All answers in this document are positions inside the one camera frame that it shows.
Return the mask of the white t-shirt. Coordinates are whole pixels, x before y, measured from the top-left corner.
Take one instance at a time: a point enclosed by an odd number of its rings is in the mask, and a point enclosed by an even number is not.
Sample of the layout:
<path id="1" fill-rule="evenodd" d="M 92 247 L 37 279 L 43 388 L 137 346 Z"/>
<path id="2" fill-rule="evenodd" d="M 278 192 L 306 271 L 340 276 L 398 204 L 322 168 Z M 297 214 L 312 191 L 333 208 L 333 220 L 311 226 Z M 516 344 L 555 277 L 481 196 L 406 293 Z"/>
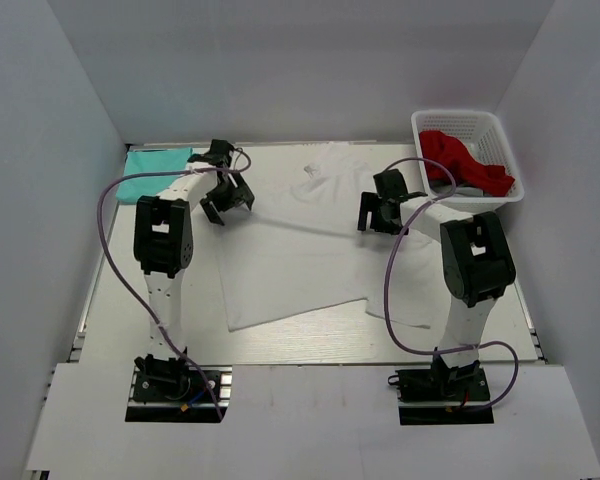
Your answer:
<path id="1" fill-rule="evenodd" d="M 394 239 L 357 231 L 360 195 L 373 190 L 373 174 L 415 149 L 328 143 L 248 153 L 254 206 L 227 212 L 214 230 L 229 330 L 358 300 L 380 317 Z"/>

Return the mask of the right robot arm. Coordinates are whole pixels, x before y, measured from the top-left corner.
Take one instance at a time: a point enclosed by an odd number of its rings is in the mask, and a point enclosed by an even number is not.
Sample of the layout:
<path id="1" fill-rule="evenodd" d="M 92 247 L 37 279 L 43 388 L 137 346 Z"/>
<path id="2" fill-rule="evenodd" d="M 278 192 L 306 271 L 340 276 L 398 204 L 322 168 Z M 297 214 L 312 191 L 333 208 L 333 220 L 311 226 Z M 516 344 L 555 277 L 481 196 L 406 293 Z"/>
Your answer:
<path id="1" fill-rule="evenodd" d="M 402 173 L 385 169 L 373 176 L 375 192 L 361 194 L 357 229 L 394 235 L 383 279 L 383 316 L 391 339 L 402 350 L 430 355 L 436 367 L 433 390 L 452 399 L 479 368 L 479 348 L 488 316 L 516 277 L 501 222 L 493 211 L 470 214 L 422 192 L 410 193 Z M 442 274 L 451 295 L 446 327 L 435 350 L 415 350 L 396 337 L 390 319 L 390 278 L 400 243 L 411 229 L 439 242 Z"/>

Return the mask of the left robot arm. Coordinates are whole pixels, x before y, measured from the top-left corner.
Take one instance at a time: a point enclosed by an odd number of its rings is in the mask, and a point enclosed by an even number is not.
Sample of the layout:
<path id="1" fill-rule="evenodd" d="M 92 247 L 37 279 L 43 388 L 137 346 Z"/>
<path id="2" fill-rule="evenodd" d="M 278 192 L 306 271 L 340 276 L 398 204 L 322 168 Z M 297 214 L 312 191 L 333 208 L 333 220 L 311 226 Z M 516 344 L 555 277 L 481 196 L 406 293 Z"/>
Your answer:
<path id="1" fill-rule="evenodd" d="M 194 258 L 192 212 L 201 208 L 213 225 L 232 209 L 251 209 L 255 196 L 242 173 L 251 158 L 240 147 L 214 139 L 209 150 L 193 154 L 185 173 L 154 195 L 136 203 L 133 254 L 145 280 L 150 309 L 149 354 L 185 363 L 182 336 L 182 285 Z"/>

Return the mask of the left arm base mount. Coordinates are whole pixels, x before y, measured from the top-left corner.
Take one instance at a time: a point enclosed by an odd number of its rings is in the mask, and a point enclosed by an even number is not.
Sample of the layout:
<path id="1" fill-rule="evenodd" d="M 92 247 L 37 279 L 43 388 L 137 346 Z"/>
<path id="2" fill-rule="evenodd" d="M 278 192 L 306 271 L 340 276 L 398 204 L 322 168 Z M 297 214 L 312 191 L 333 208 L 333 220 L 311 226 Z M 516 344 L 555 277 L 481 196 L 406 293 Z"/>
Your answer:
<path id="1" fill-rule="evenodd" d="M 134 360 L 125 421 L 217 424 L 228 409 L 231 387 L 230 367 L 197 371 L 181 359 L 138 357 Z"/>

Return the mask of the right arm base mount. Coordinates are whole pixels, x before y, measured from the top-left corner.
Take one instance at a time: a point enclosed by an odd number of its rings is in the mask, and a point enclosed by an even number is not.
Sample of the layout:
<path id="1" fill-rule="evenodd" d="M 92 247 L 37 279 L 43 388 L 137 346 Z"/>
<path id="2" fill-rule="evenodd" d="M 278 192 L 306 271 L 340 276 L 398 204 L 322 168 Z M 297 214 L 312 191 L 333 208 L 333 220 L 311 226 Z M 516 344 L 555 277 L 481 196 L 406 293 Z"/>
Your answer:
<path id="1" fill-rule="evenodd" d="M 479 361 L 449 368 L 434 359 L 427 368 L 396 370 L 387 383 L 397 390 L 401 426 L 494 423 L 489 385 Z"/>

